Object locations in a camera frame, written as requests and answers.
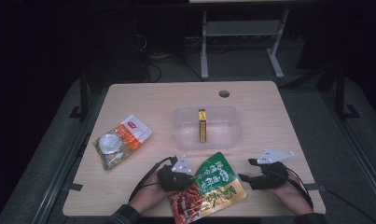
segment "plastic container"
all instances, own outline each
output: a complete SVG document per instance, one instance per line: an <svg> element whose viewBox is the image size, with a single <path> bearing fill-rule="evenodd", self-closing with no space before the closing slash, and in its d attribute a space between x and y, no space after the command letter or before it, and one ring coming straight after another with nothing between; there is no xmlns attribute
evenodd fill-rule
<svg viewBox="0 0 376 224"><path fill-rule="evenodd" d="M206 113L206 141L200 142L199 109ZM174 110L174 140L180 149L232 148L241 135L233 105L197 105Z"/></svg>

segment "gray carpet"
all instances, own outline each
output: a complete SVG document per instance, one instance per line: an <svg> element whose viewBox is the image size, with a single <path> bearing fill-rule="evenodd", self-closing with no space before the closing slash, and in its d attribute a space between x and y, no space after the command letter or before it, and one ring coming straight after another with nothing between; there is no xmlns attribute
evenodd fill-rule
<svg viewBox="0 0 376 224"><path fill-rule="evenodd" d="M210 53L208 81L272 80L277 85L284 85L307 72L296 69L302 40L284 41L279 48L277 55L285 72L283 80L273 74L265 51L267 46L267 43L254 43L249 50L235 48ZM178 58L167 58L154 64L161 70L159 82L185 82L200 81L199 62L200 53L196 50L186 55L186 63ZM151 80L159 77L158 68L149 67ZM313 177L318 184L340 194L376 219L376 191L345 134L347 127L376 170L376 113L356 84L347 80L345 102L354 105L361 118L341 122L333 112L332 90L328 95L317 91L314 88L317 79L294 90L280 91ZM83 122L78 122L78 119L68 118L74 106L79 105L78 90L77 82L65 96L59 113L0 216L0 223L32 223L33 220L41 223L104 222L104 217L66 217L62 212L67 196L64 186L71 183L79 162L79 157L75 160L75 156L79 155L85 135L90 134L106 94L106 90L103 94L90 94L91 113ZM62 163L65 155L71 158ZM57 175L61 169L66 170L68 176ZM59 183L60 188L52 189L54 183ZM44 201L52 190L57 192L55 197ZM370 223L351 205L329 192L323 191L321 195L329 223ZM48 212L41 210L41 203L46 203ZM293 217L264 217L261 222L293 223Z"/></svg>

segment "red logo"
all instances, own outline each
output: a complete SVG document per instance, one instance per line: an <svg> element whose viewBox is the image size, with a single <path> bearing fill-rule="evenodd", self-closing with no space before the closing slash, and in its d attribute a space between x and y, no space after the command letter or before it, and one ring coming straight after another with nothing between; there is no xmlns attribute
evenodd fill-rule
<svg viewBox="0 0 376 224"><path fill-rule="evenodd" d="M131 128L136 128L137 126L135 126L135 124L134 123L132 123L132 122L128 122L127 123Z"/></svg>

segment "green food package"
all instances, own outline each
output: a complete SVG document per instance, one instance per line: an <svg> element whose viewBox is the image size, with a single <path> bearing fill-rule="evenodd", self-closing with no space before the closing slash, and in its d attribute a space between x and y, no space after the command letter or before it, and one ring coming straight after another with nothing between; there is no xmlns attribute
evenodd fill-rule
<svg viewBox="0 0 376 224"><path fill-rule="evenodd" d="M229 207L246 197L237 175L221 152L199 168L196 182L170 196L176 224L188 224Z"/></svg>

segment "table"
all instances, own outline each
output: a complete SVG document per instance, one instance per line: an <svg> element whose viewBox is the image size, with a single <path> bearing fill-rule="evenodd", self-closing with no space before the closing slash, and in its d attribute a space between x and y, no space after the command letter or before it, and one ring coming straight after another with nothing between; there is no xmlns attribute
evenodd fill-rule
<svg viewBox="0 0 376 224"><path fill-rule="evenodd" d="M228 91L230 96L219 96ZM190 105L234 105L242 125L236 147L229 149L181 150L173 139L173 111ZM111 171L105 171L93 141L134 114L153 130L153 134L130 158ZM293 151L283 163L297 172L305 184L313 176L295 134L276 85L270 81L190 82L115 84L109 88L93 128L74 183L81 191L70 190L63 207L69 217L110 216L126 203L139 180L158 161L186 155L193 171L211 155L221 151L236 174L260 175L248 159L258 158L264 148ZM247 197L210 217L290 216L272 195L251 190L243 182ZM311 190L314 211L326 208L318 190ZM167 200L145 213L146 217L171 217Z"/></svg>

